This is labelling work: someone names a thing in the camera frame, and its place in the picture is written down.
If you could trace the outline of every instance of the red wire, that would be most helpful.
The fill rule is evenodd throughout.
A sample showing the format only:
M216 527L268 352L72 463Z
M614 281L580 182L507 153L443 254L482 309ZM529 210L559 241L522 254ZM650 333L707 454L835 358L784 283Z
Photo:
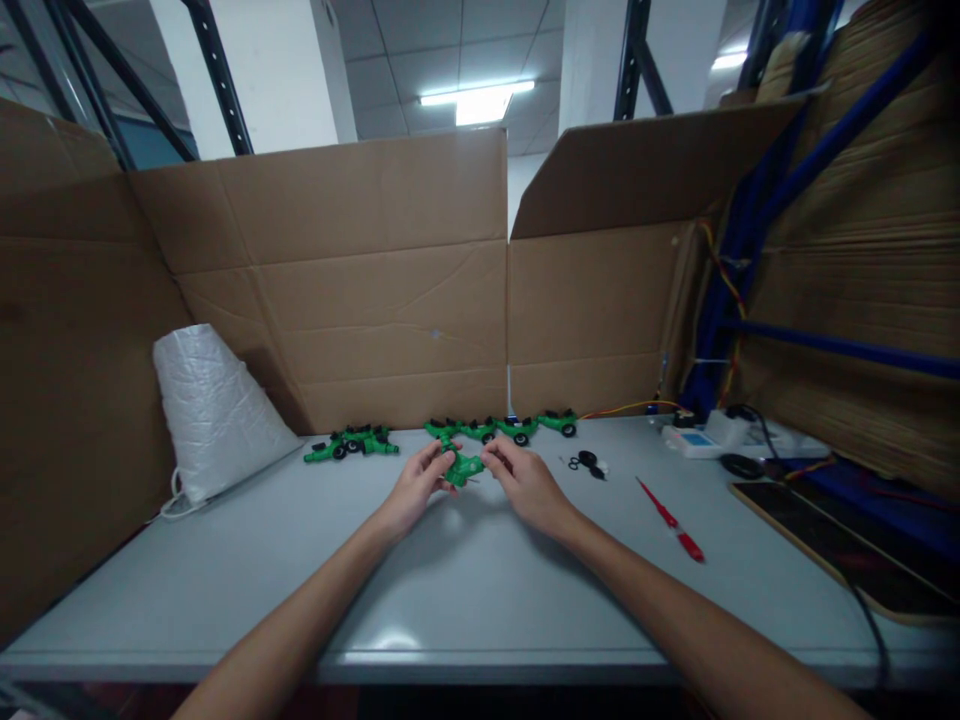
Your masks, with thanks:
M868 492L873 493L874 495L879 495L881 497L889 497L895 500L903 500L905 502L912 502L916 505L923 505L925 507L932 507L936 510L942 510L943 512L956 513L960 512L960 508L951 507L949 505L943 505L942 503L933 502L932 500L925 500L924 498L913 497L911 495L902 495L901 493L892 493L887 490L878 490L877 488L870 485L867 482L867 478L870 477L870 474L866 470L860 471L860 487Z

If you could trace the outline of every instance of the blue metal shelf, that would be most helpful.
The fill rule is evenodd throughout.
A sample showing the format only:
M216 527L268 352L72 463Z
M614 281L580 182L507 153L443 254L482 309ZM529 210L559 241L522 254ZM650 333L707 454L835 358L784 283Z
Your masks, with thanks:
M822 39L818 52L802 54L797 59L795 83L791 88L794 92L808 89L817 82L829 51L829 38L840 6L842 2L830 0L794 2L787 29L806 30L813 33L814 38ZM757 168L740 183L731 205L719 254L750 260L749 263L730 268L731 280L741 297L747 299L749 295L771 223L930 64L945 46L946 39L947 29L942 27L931 27L921 33L787 176L786 170L805 118L805 113L801 113ZM960 378L960 361L953 358L927 356L790 328L732 320L735 315L732 294L718 274L714 273L704 297L697 328L697 357L725 359L737 333L748 332L939 377ZM725 372L726 366L722 363L696 364L681 395L681 404L701 416L707 415L716 406L718 389Z

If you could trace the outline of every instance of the hand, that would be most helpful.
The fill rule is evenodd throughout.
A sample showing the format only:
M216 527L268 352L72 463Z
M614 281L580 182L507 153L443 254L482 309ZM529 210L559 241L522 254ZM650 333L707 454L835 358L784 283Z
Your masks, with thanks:
M454 445L463 447L457 442ZM374 513L394 541L402 539L416 525L433 493L446 490L457 497L457 489L443 479L443 474L453 465L454 459L450 451L441 455L440 441L434 440L407 460L393 491Z
M539 455L500 435L483 449L480 459L524 522L553 538L575 523L579 512Z

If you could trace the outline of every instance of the white plastic bag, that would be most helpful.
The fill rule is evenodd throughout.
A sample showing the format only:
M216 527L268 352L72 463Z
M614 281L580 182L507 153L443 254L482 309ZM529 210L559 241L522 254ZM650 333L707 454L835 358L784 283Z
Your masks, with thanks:
M203 507L300 447L247 366L210 325L191 325L160 338L153 345L153 364L177 455L174 497L161 509L164 517ZM186 503L180 502L183 495Z

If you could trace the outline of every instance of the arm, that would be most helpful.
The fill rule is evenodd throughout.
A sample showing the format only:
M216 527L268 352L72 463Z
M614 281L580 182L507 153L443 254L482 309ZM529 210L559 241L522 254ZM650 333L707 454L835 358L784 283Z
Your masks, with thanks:
M387 550L423 515L453 453L437 440L407 462L393 492L323 566L251 630L186 699L175 720L274 717L317 660L340 617Z
M517 514L596 573L722 717L867 717L788 653L591 522L540 456L498 437L481 459Z

